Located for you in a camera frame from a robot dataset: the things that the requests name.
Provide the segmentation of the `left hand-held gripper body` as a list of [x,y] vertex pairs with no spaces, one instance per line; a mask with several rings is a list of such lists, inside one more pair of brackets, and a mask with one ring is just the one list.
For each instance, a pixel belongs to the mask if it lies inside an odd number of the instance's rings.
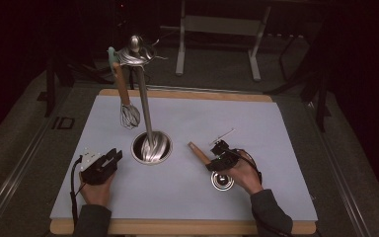
[[80,163],[82,181],[89,185],[103,184],[113,173],[107,155],[85,148]]

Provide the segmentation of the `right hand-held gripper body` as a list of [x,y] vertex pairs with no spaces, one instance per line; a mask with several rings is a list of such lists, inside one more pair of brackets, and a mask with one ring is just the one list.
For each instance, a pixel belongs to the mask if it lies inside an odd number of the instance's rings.
[[214,154],[215,158],[211,161],[214,163],[214,171],[224,171],[233,168],[240,157],[240,154],[236,149],[231,149],[229,144],[224,140],[224,137],[234,131],[232,128],[230,131],[219,135],[215,140],[209,143],[211,146],[210,151]]

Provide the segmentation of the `wooden handled steel ladle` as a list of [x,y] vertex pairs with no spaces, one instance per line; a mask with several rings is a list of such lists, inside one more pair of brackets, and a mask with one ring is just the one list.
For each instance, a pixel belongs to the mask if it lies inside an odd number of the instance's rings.
[[[188,147],[204,166],[211,163],[209,158],[193,142],[189,142]],[[220,175],[216,171],[211,172],[210,181],[212,186],[220,192],[229,191],[234,185],[234,180],[232,178],[227,175]]]

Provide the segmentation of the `steel utensil rack stand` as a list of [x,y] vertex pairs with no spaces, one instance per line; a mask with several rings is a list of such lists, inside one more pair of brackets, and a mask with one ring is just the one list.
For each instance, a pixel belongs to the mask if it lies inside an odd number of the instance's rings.
[[128,129],[140,125],[140,112],[132,104],[125,79],[123,66],[129,66],[138,78],[138,89],[143,112],[145,132],[134,138],[131,145],[132,156],[140,163],[155,165],[165,161],[172,151],[172,140],[163,131],[154,130],[149,111],[148,93],[144,79],[144,66],[152,61],[157,52],[150,44],[145,44],[142,37],[131,36],[126,47],[108,49],[109,64],[120,96],[120,124]]

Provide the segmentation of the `person's left hand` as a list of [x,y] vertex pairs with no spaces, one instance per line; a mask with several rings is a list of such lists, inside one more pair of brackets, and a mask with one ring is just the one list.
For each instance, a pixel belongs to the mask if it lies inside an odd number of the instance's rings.
[[111,184],[114,179],[114,174],[100,185],[89,185],[81,182],[80,194],[86,204],[94,204],[107,207],[111,198]]

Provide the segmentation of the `person's right hand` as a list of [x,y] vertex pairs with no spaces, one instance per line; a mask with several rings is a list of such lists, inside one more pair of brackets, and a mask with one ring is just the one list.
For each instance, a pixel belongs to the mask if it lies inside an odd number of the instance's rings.
[[234,182],[242,187],[250,196],[264,188],[254,165],[254,160],[244,150],[239,150],[241,158],[231,169],[220,172],[220,175],[230,176]]

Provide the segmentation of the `white table mat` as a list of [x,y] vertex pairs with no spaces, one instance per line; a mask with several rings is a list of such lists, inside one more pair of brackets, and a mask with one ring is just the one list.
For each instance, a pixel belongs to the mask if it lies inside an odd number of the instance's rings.
[[210,172],[192,153],[204,153],[217,137],[246,150],[263,174],[279,206],[294,220],[314,221],[317,213],[275,103],[152,98],[152,125],[172,139],[162,163],[145,165],[131,155],[132,140],[143,131],[119,123],[119,99],[96,98],[75,153],[105,154],[115,148],[123,157],[112,185],[111,210],[121,219],[249,220],[249,196],[239,186],[221,192]]

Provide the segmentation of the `black stand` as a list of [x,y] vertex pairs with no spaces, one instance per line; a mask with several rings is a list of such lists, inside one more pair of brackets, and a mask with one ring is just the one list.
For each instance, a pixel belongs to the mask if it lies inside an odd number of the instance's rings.
[[330,36],[328,26],[323,24],[308,50],[310,78],[303,90],[307,102],[312,102],[317,97],[316,124],[322,132],[325,131],[326,101],[330,74],[328,68]]

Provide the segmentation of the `black rectangular floor bracket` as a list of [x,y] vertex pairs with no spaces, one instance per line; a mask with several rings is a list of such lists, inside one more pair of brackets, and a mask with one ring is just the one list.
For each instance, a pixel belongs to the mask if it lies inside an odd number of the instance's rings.
[[52,125],[52,129],[72,129],[75,124],[74,118],[57,117]]

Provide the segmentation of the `grey metal frame stand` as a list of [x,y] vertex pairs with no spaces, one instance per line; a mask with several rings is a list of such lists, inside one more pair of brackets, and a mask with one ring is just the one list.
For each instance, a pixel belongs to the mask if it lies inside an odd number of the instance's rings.
[[182,76],[185,72],[186,32],[197,32],[254,37],[256,41],[254,45],[248,49],[248,58],[253,80],[257,82],[262,80],[259,64],[257,62],[257,53],[260,48],[261,41],[265,35],[265,27],[271,11],[270,6],[264,7],[262,10],[262,17],[259,20],[247,20],[188,15],[186,13],[186,0],[180,1],[180,38],[175,69],[175,74],[177,76]]

